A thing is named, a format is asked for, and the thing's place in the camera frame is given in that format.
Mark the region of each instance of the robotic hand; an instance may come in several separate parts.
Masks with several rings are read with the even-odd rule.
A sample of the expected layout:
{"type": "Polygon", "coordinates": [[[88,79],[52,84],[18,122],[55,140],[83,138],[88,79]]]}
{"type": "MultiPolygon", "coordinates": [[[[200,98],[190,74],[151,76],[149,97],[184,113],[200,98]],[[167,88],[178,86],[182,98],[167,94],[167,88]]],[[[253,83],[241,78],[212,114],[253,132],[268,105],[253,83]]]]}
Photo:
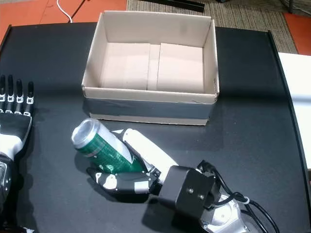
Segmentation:
{"type": "MultiPolygon", "coordinates": [[[[168,154],[136,130],[127,129],[119,134],[119,138],[141,159],[146,171],[109,174],[88,168],[89,175],[106,192],[112,195],[157,194],[156,187],[160,187],[160,203],[198,219],[206,232],[257,233],[252,225],[247,227],[243,222],[239,202],[245,205],[247,211],[244,212],[253,217],[264,233],[267,232],[249,207],[249,204],[258,204],[240,193],[232,193],[211,164],[202,161],[197,169],[178,166],[168,154]],[[221,194],[221,186],[227,194],[221,194]]],[[[261,206],[257,208],[267,214],[261,206]]],[[[271,217],[267,216],[272,225],[276,226],[271,217]]]]}
{"type": "Polygon", "coordinates": [[[14,93],[12,75],[8,76],[6,94],[5,76],[0,77],[0,212],[7,199],[12,182],[17,176],[15,156],[26,142],[31,125],[34,103],[34,85],[28,83],[28,95],[24,105],[21,80],[16,82],[14,93]]]}

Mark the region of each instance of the black tabletop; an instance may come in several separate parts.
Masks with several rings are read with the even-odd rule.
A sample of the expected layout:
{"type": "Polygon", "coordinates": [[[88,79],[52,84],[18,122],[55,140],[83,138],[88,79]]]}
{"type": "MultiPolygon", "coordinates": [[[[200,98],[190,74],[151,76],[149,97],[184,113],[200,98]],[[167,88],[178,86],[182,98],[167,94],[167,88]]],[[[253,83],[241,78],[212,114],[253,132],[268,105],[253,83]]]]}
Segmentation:
{"type": "MultiPolygon", "coordinates": [[[[105,194],[71,144],[74,127],[87,117],[80,84],[94,29],[94,23],[13,27],[1,53],[2,74],[35,84],[34,125],[19,164],[18,223],[37,233],[193,232],[156,201],[122,203],[105,194]]],[[[305,233],[305,167],[268,33],[217,28],[216,35],[221,95],[207,126],[104,124],[141,131],[180,165],[211,162],[282,233],[305,233]]]]}

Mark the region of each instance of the white power cord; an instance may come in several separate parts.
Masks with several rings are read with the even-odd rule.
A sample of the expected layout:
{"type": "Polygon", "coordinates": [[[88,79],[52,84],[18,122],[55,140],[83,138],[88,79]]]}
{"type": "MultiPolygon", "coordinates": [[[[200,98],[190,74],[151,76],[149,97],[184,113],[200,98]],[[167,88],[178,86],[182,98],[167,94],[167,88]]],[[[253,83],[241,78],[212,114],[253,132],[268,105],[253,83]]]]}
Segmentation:
{"type": "Polygon", "coordinates": [[[70,23],[73,23],[72,18],[70,17],[70,15],[66,11],[64,11],[63,8],[61,8],[61,6],[59,5],[58,1],[59,0],[56,0],[56,4],[57,4],[58,8],[61,10],[61,12],[63,12],[69,18],[70,23]]]}

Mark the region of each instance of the can top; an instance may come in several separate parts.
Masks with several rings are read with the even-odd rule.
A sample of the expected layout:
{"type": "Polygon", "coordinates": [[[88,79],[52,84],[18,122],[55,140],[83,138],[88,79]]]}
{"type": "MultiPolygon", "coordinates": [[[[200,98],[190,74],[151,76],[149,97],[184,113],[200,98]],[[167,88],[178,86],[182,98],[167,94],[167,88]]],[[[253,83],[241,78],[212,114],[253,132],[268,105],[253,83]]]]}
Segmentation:
{"type": "Polygon", "coordinates": [[[93,118],[82,121],[72,132],[71,141],[74,147],[79,149],[86,146],[95,137],[99,124],[99,121],[93,118]]]}

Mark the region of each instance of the cardboard box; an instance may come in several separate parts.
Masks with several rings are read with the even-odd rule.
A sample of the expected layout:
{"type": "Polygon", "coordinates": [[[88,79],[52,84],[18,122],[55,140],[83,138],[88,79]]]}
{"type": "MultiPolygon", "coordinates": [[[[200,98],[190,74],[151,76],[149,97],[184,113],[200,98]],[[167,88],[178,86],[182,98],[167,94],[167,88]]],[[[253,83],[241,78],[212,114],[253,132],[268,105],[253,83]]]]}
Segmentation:
{"type": "Polygon", "coordinates": [[[205,125],[219,95],[214,20],[106,11],[82,90],[93,118],[205,125]]]}

